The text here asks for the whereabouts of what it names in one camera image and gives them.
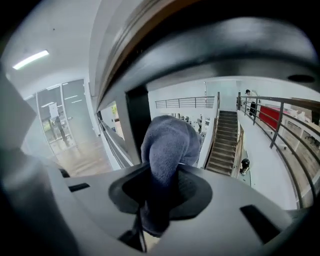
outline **staircase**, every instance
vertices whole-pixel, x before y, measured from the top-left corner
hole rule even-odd
[[[221,110],[214,145],[205,169],[230,176],[235,161],[237,138],[237,112]]]

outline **fluorescent light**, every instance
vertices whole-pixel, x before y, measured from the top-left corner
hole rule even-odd
[[[76,103],[76,102],[82,102],[82,99],[80,99],[80,100],[76,100],[76,101],[71,102],[71,103]]]
[[[65,98],[65,100],[69,100],[69,99],[72,99],[74,97],[78,97],[78,95],[74,95],[74,96],[71,96],[71,97],[68,97],[68,98]]]
[[[50,86],[50,87],[48,87],[48,88],[46,88],[48,91],[50,91],[50,90],[52,90],[52,89],[54,89],[54,88],[58,88],[58,87],[60,87],[60,84],[55,84],[55,85],[52,85],[52,86]]]
[[[30,95],[29,97],[26,97],[24,100],[27,101],[27,100],[29,100],[29,99],[31,99],[33,97],[34,97],[34,95]]]
[[[15,70],[19,70],[22,67],[24,67],[25,65],[28,65],[29,63],[34,62],[35,60],[42,58],[46,55],[49,55],[49,52],[47,50],[43,50],[43,51],[38,52],[28,58],[25,58],[24,60],[20,61],[18,64],[14,65],[13,68]]]
[[[41,106],[41,108],[45,108],[45,107],[47,107],[47,106],[49,106],[49,105],[51,105],[51,104],[54,104],[54,103],[55,103],[55,102],[52,102],[52,101],[51,101],[50,103]]]

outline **gray towel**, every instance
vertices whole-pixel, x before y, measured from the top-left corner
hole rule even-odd
[[[201,137],[185,121],[169,115],[155,117],[141,146],[142,162],[150,163],[151,177],[141,208],[145,231],[160,237],[169,225],[172,192],[178,185],[179,163],[193,165],[199,158]]]

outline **white ceiling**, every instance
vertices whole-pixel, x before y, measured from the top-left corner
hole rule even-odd
[[[43,0],[29,14],[1,58],[7,77],[23,97],[58,83],[89,78],[91,32],[100,2]],[[43,50],[49,55],[20,70],[12,68]]]

